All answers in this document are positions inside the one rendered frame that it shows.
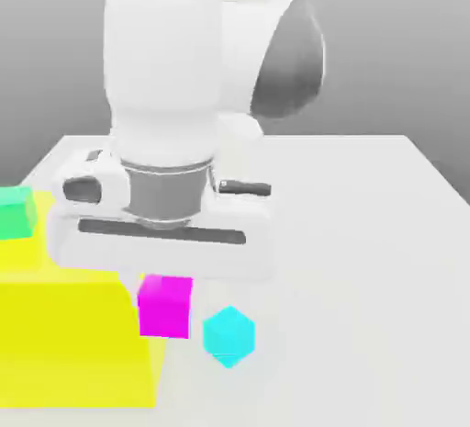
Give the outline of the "small cyan cube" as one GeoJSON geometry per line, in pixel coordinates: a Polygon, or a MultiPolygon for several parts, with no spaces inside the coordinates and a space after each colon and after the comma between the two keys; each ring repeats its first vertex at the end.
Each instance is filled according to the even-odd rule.
{"type": "Polygon", "coordinates": [[[254,352],[254,321],[228,306],[204,320],[203,346],[224,367],[232,368],[254,352]]]}

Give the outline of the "large yellow box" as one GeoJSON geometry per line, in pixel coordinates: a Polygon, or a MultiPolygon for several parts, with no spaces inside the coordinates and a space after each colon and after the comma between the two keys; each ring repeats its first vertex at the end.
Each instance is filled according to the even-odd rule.
{"type": "Polygon", "coordinates": [[[114,273],[54,264],[49,192],[32,237],[0,241],[0,408],[153,408],[165,342],[140,336],[114,273]]]}

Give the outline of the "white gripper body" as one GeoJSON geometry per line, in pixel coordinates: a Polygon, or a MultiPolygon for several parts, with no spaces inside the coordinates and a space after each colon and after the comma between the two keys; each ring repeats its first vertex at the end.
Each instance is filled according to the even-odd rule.
{"type": "Polygon", "coordinates": [[[72,214],[54,206],[48,251],[62,267],[222,280],[262,281],[274,274],[269,213],[260,203],[214,203],[175,230],[72,214]]]}

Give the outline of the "small magenta cube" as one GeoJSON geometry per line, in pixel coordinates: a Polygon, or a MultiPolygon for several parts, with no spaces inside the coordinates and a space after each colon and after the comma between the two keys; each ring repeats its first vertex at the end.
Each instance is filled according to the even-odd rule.
{"type": "Polygon", "coordinates": [[[188,339],[193,279],[146,275],[138,294],[140,335],[188,339]]]}

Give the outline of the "small green cube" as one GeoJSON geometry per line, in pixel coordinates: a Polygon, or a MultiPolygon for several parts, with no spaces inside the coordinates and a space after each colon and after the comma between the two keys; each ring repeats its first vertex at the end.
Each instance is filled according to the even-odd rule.
{"type": "Polygon", "coordinates": [[[0,186],[0,241],[33,235],[37,210],[29,186],[0,186]]]}

